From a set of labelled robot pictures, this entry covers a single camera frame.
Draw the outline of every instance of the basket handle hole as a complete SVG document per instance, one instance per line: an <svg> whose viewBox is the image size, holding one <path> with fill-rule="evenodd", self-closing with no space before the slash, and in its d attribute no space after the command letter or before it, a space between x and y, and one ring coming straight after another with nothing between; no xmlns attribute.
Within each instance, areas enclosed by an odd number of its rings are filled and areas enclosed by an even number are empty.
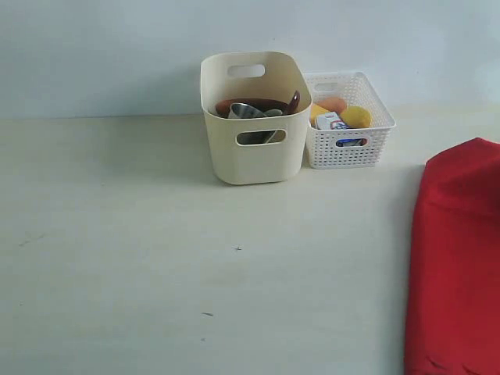
<svg viewBox="0 0 500 375"><path fill-rule="evenodd" d="M368 145L368 140L366 138L356 138L356 139L339 139L335 142L337 147L364 147Z"/></svg>
<svg viewBox="0 0 500 375"><path fill-rule="evenodd" d="M262 77L265 73L266 67L263 64L234 65L227 69L227 74L233 78Z"/></svg>
<svg viewBox="0 0 500 375"><path fill-rule="evenodd" d="M249 145L269 145L272 143L281 143L287 137L284 130L265 130L265 131L245 131L236 136L236 142L241 146Z"/></svg>
<svg viewBox="0 0 500 375"><path fill-rule="evenodd" d="M314 86L314 90L316 90L318 92L322 92L322 91L335 91L335 90L337 90L337 87L338 87L337 83L328 82L328 83L325 83L325 84L317 84L316 86Z"/></svg>

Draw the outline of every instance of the red bag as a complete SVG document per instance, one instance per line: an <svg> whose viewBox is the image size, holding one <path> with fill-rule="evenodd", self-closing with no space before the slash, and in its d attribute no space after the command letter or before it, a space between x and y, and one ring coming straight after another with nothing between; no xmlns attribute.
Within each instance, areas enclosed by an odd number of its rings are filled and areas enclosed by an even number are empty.
<svg viewBox="0 0 500 375"><path fill-rule="evenodd" d="M500 375L500 145L426 165L412 229L405 374Z"/></svg>

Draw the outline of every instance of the white plastic basket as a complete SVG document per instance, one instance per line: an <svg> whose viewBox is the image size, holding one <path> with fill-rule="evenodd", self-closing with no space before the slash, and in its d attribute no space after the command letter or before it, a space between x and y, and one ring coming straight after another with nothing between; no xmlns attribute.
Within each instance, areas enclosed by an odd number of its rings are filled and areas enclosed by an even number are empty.
<svg viewBox="0 0 500 375"><path fill-rule="evenodd" d="M372 116L372 127L367 129L317 130L309 125L305 147L311 167L330 169L374 166L396 122L366 76L358 72L309 73L304 77L314 102L339 96L348 105L359 105L369 110ZM366 139L366 143L363 146L337 146L337 141L343 139Z"/></svg>
<svg viewBox="0 0 500 375"><path fill-rule="evenodd" d="M235 66L262 65L260 77L232 77ZM289 102L298 90L296 114L248 120L216 116L216 103L232 98L268 98ZM202 108L215 174L229 184L259 184L286 180L301 168L312 103L297 64L279 52L235 52L208 57L202 63ZM283 130L276 143L240 145L237 136L254 131Z"/></svg>

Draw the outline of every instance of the white tabletop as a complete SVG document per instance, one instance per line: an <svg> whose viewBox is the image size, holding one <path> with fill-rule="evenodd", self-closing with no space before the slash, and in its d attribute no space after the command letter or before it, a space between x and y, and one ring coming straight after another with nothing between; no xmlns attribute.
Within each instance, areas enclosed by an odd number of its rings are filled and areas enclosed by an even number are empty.
<svg viewBox="0 0 500 375"><path fill-rule="evenodd" d="M379 166L246 187L200 116L2 121L2 373L401 374L423 164L499 113L396 111Z"/></svg>

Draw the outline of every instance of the brown bowl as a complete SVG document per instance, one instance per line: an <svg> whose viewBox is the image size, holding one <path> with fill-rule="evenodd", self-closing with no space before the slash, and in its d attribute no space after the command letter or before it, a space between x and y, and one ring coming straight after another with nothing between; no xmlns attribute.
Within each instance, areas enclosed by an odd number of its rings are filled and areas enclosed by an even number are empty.
<svg viewBox="0 0 500 375"><path fill-rule="evenodd" d="M265 112L270 109L280 109L284 111L288 104L280 102L279 100L273 99L262 99L262 98L238 98L238 99L227 99L216 104L217 115L226 119L229 116L230 106L233 103L245 103L256 107L259 111Z"/></svg>

